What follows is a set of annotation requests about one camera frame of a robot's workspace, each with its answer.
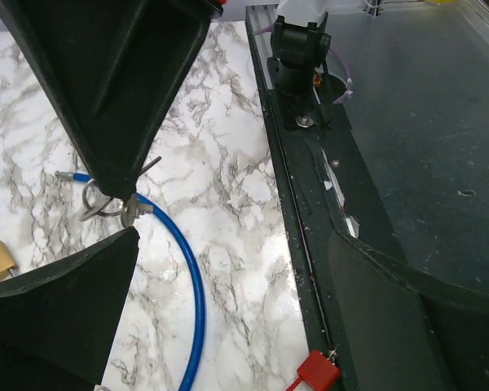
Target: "cable tip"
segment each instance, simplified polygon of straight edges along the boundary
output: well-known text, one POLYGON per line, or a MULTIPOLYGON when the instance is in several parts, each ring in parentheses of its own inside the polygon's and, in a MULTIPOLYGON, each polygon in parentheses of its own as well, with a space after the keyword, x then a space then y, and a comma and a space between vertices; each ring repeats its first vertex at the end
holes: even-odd
POLYGON ((73 173, 56 171, 55 176, 62 181, 72 181, 73 180, 73 173))

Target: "blue hose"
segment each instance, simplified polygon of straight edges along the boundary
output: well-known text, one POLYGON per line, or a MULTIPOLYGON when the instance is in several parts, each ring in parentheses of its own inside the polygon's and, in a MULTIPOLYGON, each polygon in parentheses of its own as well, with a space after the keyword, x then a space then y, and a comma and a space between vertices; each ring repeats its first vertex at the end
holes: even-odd
MULTIPOLYGON (((74 173, 72 178, 76 182, 87 183, 90 181, 90 176, 87 174, 74 173)), ((194 330, 194 341, 192 342, 192 350, 190 352, 190 358, 188 359, 187 369, 181 380, 179 391, 190 391, 196 378, 197 370, 201 361, 201 354, 203 352, 203 344, 205 343, 205 329, 206 329, 206 304, 205 304, 205 290, 203 289, 203 279, 201 278, 201 272, 196 262, 196 257, 190 248, 187 240, 179 230, 178 226, 174 224, 172 219, 167 216, 163 210, 161 210, 156 204, 150 201, 148 198, 136 194, 138 200, 144 204, 151 205, 153 207, 154 216, 156 216, 172 234, 181 252, 185 256, 187 261, 188 270, 192 278, 192 285, 194 286, 194 299, 196 303, 196 328, 194 330)))

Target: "gray marble vein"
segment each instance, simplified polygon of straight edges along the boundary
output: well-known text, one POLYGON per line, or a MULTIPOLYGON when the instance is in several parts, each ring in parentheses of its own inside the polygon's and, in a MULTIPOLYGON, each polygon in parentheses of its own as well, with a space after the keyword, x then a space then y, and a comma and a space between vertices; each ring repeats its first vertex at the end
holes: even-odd
MULTIPOLYGON (((243 23, 213 24, 157 133, 138 183, 198 257, 208 324, 194 389, 286 389, 307 354, 253 65, 243 23)), ((17 45, 0 33, 0 240, 21 271, 121 229, 78 221, 82 169, 17 45)), ((139 261, 103 391, 174 390, 194 326, 192 283, 178 245, 153 217, 136 222, 139 261)))

